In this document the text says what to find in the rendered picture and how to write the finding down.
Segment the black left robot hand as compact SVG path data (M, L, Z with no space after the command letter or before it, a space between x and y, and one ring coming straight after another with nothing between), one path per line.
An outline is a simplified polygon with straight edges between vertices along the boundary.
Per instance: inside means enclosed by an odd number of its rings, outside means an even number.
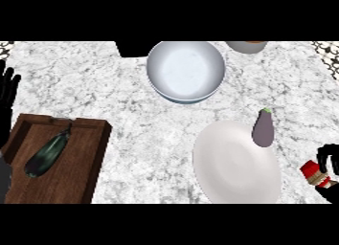
M14 69L5 67L5 61L0 60L0 149L10 138L13 104L17 95L20 75Z

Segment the red cupcake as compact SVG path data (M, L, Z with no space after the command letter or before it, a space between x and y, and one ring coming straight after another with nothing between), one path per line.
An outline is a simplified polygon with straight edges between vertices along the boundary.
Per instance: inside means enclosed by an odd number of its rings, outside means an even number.
M320 165L314 161L308 161L299 170L311 186L327 189L337 184L330 179L327 173L321 173Z

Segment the white plate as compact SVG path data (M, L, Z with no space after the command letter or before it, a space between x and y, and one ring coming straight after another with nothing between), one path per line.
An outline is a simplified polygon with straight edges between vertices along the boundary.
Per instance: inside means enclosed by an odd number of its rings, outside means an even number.
M194 175L212 203L275 203L281 174L270 147L253 143L252 128L239 122L211 123L191 154Z

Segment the white bowl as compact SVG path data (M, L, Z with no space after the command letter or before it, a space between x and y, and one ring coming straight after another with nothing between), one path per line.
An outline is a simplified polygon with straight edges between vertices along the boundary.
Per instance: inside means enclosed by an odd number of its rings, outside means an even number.
M147 57L147 77L155 92L181 104L208 99L224 79L224 60L206 41L160 41Z

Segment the dark green cucumber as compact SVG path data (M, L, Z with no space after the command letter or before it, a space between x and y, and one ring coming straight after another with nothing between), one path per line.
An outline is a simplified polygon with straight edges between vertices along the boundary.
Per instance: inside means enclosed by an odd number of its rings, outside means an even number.
M44 146L39 148L36 153L29 158L23 172L29 178L36 178L42 176L50 170L60 153L67 145L70 138L70 128L72 125L67 125L67 128L63 129L48 140Z

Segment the brown wooden cutting board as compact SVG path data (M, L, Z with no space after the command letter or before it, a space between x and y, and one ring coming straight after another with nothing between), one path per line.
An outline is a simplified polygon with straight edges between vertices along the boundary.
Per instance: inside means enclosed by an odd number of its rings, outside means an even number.
M23 166L29 158L67 126L72 126L67 145L50 170L36 178L28 177ZM106 120L76 118L69 121L34 114L17 116L10 139L1 148L13 170L7 204L91 202L110 132Z

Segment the purple eggplant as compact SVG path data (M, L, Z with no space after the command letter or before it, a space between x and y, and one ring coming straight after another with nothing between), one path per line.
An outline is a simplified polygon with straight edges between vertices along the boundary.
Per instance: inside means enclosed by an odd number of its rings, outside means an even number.
M271 110L262 108L258 111L252 130L253 143L261 147L268 147L274 142L274 125L271 119Z

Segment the grey pot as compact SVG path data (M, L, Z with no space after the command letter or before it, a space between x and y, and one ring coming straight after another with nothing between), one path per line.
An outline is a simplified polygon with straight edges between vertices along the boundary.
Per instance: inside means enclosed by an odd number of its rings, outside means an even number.
M227 41L227 46L242 54L256 54L265 47L265 41Z

